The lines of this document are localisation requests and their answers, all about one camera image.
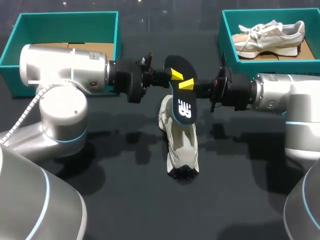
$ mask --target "white sneaker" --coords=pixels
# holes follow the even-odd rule
[[[193,177],[199,172],[196,126],[181,125],[172,114],[172,95],[161,103],[159,128],[167,134],[169,153],[166,161],[168,174],[177,178]]]
[[[234,34],[232,40],[236,53],[246,59],[254,59],[263,52],[279,56],[296,57],[305,37],[305,23],[283,25],[275,20],[252,28],[239,25],[242,34]]]

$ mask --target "shoelace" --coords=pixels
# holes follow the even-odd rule
[[[246,28],[244,26],[239,25],[239,29],[241,32],[248,34],[248,37],[245,41],[245,44],[242,46],[240,51],[248,44],[250,39],[258,40],[259,36],[265,36],[266,33],[261,32],[262,29],[266,27],[265,24],[258,24],[252,28]]]

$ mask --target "black table surface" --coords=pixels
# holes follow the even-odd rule
[[[153,52],[161,68],[167,55],[190,60],[199,78],[212,78],[220,61],[213,32],[123,36],[123,57]],[[120,97],[89,98],[89,136],[73,157],[41,164],[83,196],[85,240],[287,240],[285,200],[303,176],[284,158],[284,120],[235,112],[198,100],[199,175],[167,175],[166,138],[158,113],[168,89],[150,87],[140,104]],[[0,79],[0,131],[9,130],[30,99],[11,99]],[[26,124],[39,121],[35,108]]]

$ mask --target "shoe heel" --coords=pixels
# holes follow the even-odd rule
[[[162,120],[159,121],[159,128],[165,132],[165,126],[164,123],[162,122]]]
[[[273,52],[280,56],[296,57],[298,56],[298,47],[276,47]]]

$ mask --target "teal box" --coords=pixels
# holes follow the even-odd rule
[[[122,56],[119,13],[21,13],[0,58],[0,74],[14,98],[35,95],[34,88],[22,83],[19,71],[23,46],[35,43],[112,43],[116,60]]]
[[[305,39],[315,59],[240,61],[232,35],[240,33],[239,25],[252,28],[276,20],[295,24],[304,21]],[[320,11],[318,8],[223,10],[221,14],[218,46],[221,58],[236,74],[252,79],[258,73],[301,74],[320,76]]]

